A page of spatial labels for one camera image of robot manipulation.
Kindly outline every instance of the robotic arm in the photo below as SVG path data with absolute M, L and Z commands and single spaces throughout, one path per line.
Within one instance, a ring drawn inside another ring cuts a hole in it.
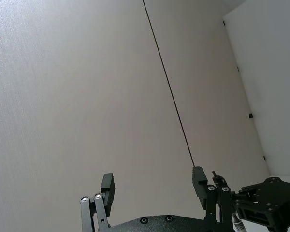
M 286 232 L 290 226 L 290 183 L 278 177 L 263 183 L 242 187 L 232 192 L 226 180 L 213 172 L 214 185 L 208 185 L 201 167 L 193 167 L 192 182 L 202 208 L 204 220 L 174 215 L 141 217 L 111 227 L 107 218 L 111 213 L 115 184 L 112 173 L 105 174 L 101 193 L 83 197 L 81 203 L 83 232 L 95 232 L 93 215 L 97 214 L 100 232 L 234 232 L 232 214 L 239 218 L 266 226 L 272 232 Z M 216 221 L 216 204 L 220 222 Z

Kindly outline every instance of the gray wall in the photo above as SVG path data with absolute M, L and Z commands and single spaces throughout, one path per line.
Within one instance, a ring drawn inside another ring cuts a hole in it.
M 272 175 L 290 175 L 290 0 L 248 0 L 225 17 Z
M 237 188 L 268 172 L 218 26 L 228 8 L 208 2 L 161 1 L 159 20 L 146 1 L 195 162 Z M 175 37 L 173 47 L 170 32 L 188 40 Z M 202 218 L 191 168 L 141 1 L 0 1 L 0 232 L 81 231 L 78 201 L 107 172 L 116 183 L 112 225 Z

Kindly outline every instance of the screw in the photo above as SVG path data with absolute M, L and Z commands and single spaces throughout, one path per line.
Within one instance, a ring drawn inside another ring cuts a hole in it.
M 171 215 L 168 215 L 168 216 L 165 217 L 165 220 L 166 220 L 167 222 L 171 222 L 171 221 L 174 220 L 174 218 L 173 218 Z
M 208 186 L 208 189 L 209 189 L 210 191 L 214 191 L 214 190 L 215 190 L 215 187 L 212 186 L 212 185 L 210 185 L 210 186 Z
M 98 194 L 95 196 L 95 198 L 96 198 L 96 199 L 99 199 L 99 198 L 101 198 L 101 196 L 102 196 L 102 195 L 98 193 Z
M 148 223 L 148 218 L 146 218 L 146 217 L 141 218 L 141 223 L 142 224 Z
M 88 197 L 83 197 L 83 198 L 81 199 L 81 202 L 86 202 L 86 201 L 88 201 Z

